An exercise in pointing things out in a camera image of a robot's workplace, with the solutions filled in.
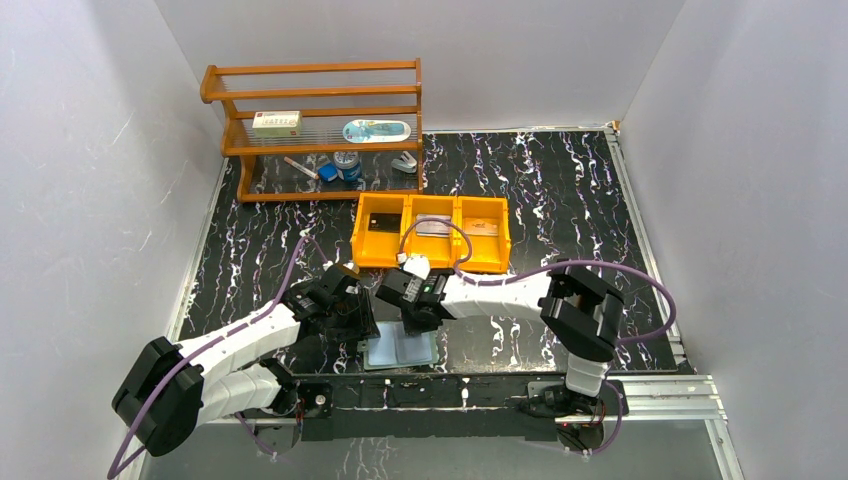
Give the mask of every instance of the wooden shelf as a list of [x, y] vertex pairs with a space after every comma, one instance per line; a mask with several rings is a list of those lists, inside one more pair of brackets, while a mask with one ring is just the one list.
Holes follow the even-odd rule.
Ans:
[[[233, 155], [273, 155], [286, 153], [369, 152], [418, 150], [414, 136], [411, 141], [387, 143], [350, 143], [344, 139], [342, 129], [351, 120], [363, 115], [303, 117], [301, 134], [291, 138], [259, 138], [253, 131], [253, 116], [227, 121], [224, 132], [223, 153]], [[401, 120], [418, 131], [415, 114], [368, 115], [372, 120]]]
[[[396, 78], [378, 80], [377, 84], [364, 85], [284, 85], [285, 79], [296, 77], [290, 74], [333, 75], [344, 74], [345, 78], [356, 72], [410, 71], [414, 73], [407, 83]], [[357, 97], [357, 96], [415, 95], [414, 105], [386, 105], [370, 107], [339, 108], [285, 108], [300, 110], [303, 117], [301, 135], [295, 138], [259, 138], [252, 128], [257, 110], [281, 110], [280, 108], [256, 108], [239, 111], [236, 102], [271, 99], [297, 100], [313, 97]], [[224, 135], [221, 139], [221, 154], [238, 156], [241, 159], [241, 180], [238, 199], [241, 202], [289, 201], [315, 199], [358, 198], [361, 191], [315, 191], [292, 193], [255, 193], [250, 191], [257, 155], [295, 155], [331, 152], [418, 152], [418, 187], [408, 190], [391, 190], [385, 193], [421, 193], [423, 191], [423, 140], [421, 126], [421, 61], [359, 62], [311, 65], [268, 65], [248, 67], [217, 67], [210, 65], [200, 85], [200, 97], [205, 103], [221, 102], [226, 113]], [[355, 119], [401, 120], [412, 128], [408, 140], [395, 143], [350, 143], [342, 135], [344, 126]]]
[[[314, 180], [281, 161], [282, 155], [256, 157], [250, 187], [245, 201], [297, 200], [303, 194], [316, 194], [322, 200], [356, 199], [362, 193], [405, 193], [416, 191], [418, 176], [392, 169], [391, 161], [399, 152], [362, 152], [363, 175], [357, 182], [341, 180], [325, 183]], [[323, 154], [287, 155], [301, 165], [315, 170], [328, 160]]]

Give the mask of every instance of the white box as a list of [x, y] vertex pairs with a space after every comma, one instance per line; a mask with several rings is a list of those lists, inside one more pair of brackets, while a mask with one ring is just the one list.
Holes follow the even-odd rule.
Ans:
[[288, 138], [300, 136], [299, 111], [256, 112], [253, 131], [258, 138]]

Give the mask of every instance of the blue can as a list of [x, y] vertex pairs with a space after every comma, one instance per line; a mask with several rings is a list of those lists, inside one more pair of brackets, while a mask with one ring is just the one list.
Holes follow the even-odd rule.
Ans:
[[345, 182], [355, 182], [362, 176], [359, 152], [336, 152], [333, 154], [333, 164]]

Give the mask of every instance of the gray floor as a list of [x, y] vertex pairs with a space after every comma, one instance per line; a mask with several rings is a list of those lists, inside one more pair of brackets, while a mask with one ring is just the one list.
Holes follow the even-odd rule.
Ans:
[[[282, 440], [290, 433], [277, 435]], [[609, 450], [584, 463], [559, 444], [519, 438], [363, 438], [303, 442], [272, 463], [240, 425], [207, 425], [141, 478], [166, 479], [720, 479], [703, 421], [626, 422]]]

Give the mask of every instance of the card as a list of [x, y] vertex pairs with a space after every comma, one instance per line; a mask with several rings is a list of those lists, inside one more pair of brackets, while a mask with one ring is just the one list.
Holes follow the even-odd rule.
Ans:
[[[450, 221], [450, 215], [432, 215], [429, 213], [419, 213], [415, 220], [422, 218], [438, 218], [441, 220]], [[422, 222], [415, 226], [415, 233], [422, 237], [449, 237], [450, 227], [439, 222]]]
[[372, 213], [368, 217], [371, 232], [400, 233], [400, 213]]
[[498, 224], [490, 218], [466, 218], [462, 223], [462, 229], [469, 235], [481, 237], [497, 237]]

